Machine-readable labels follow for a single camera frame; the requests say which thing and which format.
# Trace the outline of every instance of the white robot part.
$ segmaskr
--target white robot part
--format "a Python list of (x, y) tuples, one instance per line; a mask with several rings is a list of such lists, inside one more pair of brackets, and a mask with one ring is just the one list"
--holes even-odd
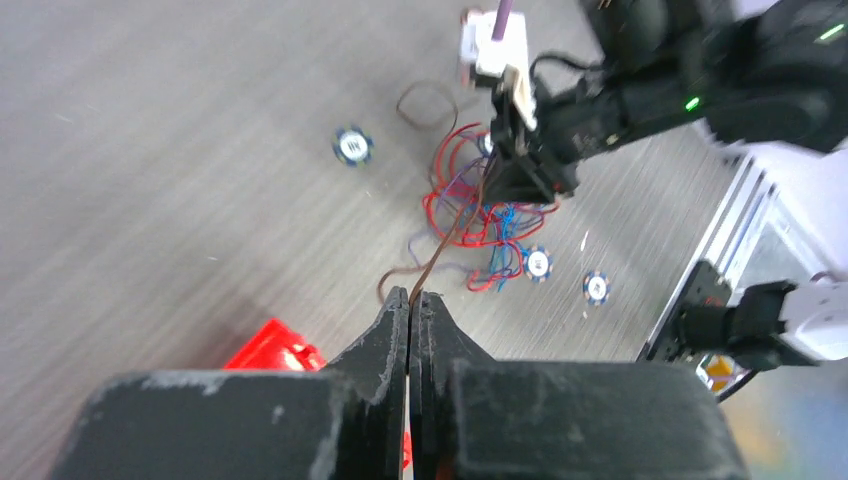
[(530, 130), (536, 128), (536, 104), (530, 84), (530, 53), (524, 14), (511, 12), (502, 40), (492, 40), (497, 11), (470, 10), (463, 19), (459, 46), (462, 82), (475, 77), (510, 79), (513, 103)]
[(789, 292), (780, 319), (781, 339), (817, 361), (848, 357), (848, 283), (810, 283)]

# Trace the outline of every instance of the brown string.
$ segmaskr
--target brown string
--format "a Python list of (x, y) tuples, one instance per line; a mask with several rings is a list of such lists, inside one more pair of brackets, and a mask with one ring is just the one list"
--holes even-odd
[[(407, 99), (407, 97), (409, 97), (410, 94), (412, 94), (414, 91), (416, 91), (418, 89), (422, 89), (422, 88), (429, 88), (429, 89), (433, 90), (434, 92), (436, 92), (439, 96), (444, 98), (450, 104), (451, 110), (449, 112), (446, 112), (445, 114), (437, 117), (435, 120), (432, 120), (430, 122), (421, 122), (419, 120), (416, 120), (411, 115), (409, 115), (406, 111), (404, 111), (403, 103)], [(435, 129), (439, 128), (440, 125), (447, 122), (448, 120), (451, 121), (450, 128), (448, 129), (447, 133), (445, 133), (445, 136), (442, 137), (441, 141), (439, 141), (439, 144), (436, 147), (436, 150), (433, 152), (433, 155), (432, 155), (431, 158), (433, 160), (435, 160), (436, 155), (438, 155), (438, 152), (439, 152), (441, 145), (448, 139), (450, 134), (456, 129), (457, 123), (459, 122), (460, 113), (463, 112), (464, 110), (467, 110), (468, 108), (471, 108), (472, 106), (474, 106), (475, 103), (477, 103), (476, 100), (470, 100), (470, 101), (464, 102), (462, 104), (457, 103), (457, 101), (453, 97), (453, 94), (451, 94), (450, 89), (445, 84), (437, 82), (437, 81), (433, 81), (433, 80), (420, 80), (420, 81), (417, 81), (417, 82), (411, 84), (409, 87), (407, 87), (406, 90), (404, 90), (404, 92), (401, 94), (400, 98), (398, 99), (397, 105), (395, 106), (395, 111), (397, 112), (397, 114), (400, 118), (402, 118), (406, 123), (408, 123), (410, 126), (412, 126), (412, 128), (419, 130), (419, 131), (435, 130)], [(430, 168), (429, 173), (430, 174), (428, 175), (428, 177), (429, 177), (429, 181), (430, 181), (430, 186), (435, 188), (435, 185), (436, 185), (435, 172), (433, 172), (432, 167)], [(479, 212), (479, 210), (482, 208), (482, 204), (483, 204), (483, 182), (481, 180), (480, 185), (478, 186), (478, 189), (477, 189), (477, 207), (475, 208), (475, 214), (474, 214), (475, 216)], [(418, 298), (418, 295), (421, 294), (421, 290), (424, 288), (424, 282), (427, 281), (427, 277), (430, 276), (430, 273), (433, 271), (433, 268), (436, 266), (436, 261), (439, 259), (439, 256), (442, 254), (442, 252), (445, 250), (445, 248), (447, 248), (447, 246), (456, 238), (457, 234), (460, 232), (459, 224), (460, 224), (460, 222), (462, 222), (462, 218), (465, 215), (465, 211), (468, 210), (469, 206), (470, 205), (466, 205), (465, 207), (463, 207), (462, 209), (460, 209), (457, 212), (456, 218), (454, 219), (454, 222), (453, 222), (453, 225), (445, 233), (444, 238), (439, 243), (439, 246), (436, 247), (436, 251), (433, 253), (433, 256), (430, 257), (430, 260), (428, 260), (427, 263), (425, 263), (424, 265), (421, 265), (420, 267), (394, 267), (391, 270), (389, 270), (388, 272), (383, 274), (383, 276), (380, 278), (380, 281), (377, 282), (377, 299), (380, 301), (380, 304), (383, 304), (383, 303), (386, 302), (386, 295), (383, 292), (383, 290), (384, 290), (384, 285), (385, 285), (386, 281), (389, 279), (389, 277), (391, 277), (392, 275), (412, 275), (412, 274), (415, 274), (415, 273), (421, 273), (421, 276), (418, 277), (418, 281), (415, 282), (415, 286), (412, 288), (412, 290), (410, 291), (410, 294), (409, 294), (409, 303), (412, 304), (412, 303), (415, 302), (415, 300)]]

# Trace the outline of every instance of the red container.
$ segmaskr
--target red container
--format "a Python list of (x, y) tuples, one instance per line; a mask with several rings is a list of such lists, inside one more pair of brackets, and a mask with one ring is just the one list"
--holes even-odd
[[(278, 370), (285, 372), (315, 372), (327, 361), (314, 346), (272, 318), (224, 366), (224, 370)], [(412, 463), (412, 437), (403, 436), (403, 468)]]

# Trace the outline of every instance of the purple rod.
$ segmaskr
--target purple rod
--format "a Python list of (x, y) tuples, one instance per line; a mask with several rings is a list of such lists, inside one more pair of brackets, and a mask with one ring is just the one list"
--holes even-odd
[(509, 21), (509, 14), (512, 12), (512, 0), (501, 0), (498, 5), (498, 16), (495, 19), (495, 28), (492, 30), (492, 40), (500, 42), (503, 40), (506, 33), (506, 22)]

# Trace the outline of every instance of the green indicator light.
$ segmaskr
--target green indicator light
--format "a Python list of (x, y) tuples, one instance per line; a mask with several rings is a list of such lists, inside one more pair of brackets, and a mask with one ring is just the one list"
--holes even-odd
[(821, 36), (819, 36), (819, 41), (820, 41), (820, 42), (825, 42), (825, 41), (827, 41), (829, 38), (831, 38), (832, 36), (834, 36), (834, 35), (836, 35), (837, 33), (841, 32), (842, 30), (845, 30), (845, 24), (844, 24), (844, 23), (840, 23), (839, 25), (837, 25), (837, 26), (835, 26), (835, 27), (831, 28), (830, 30), (828, 30), (828, 31), (826, 31), (826, 32), (824, 32), (824, 33), (822, 33), (822, 34), (821, 34)]
[(696, 108), (698, 108), (698, 105), (700, 105), (700, 104), (701, 104), (701, 99), (699, 97), (694, 97), (691, 100), (689, 100), (688, 102), (686, 102), (686, 111), (691, 112), (692, 110), (695, 110)]

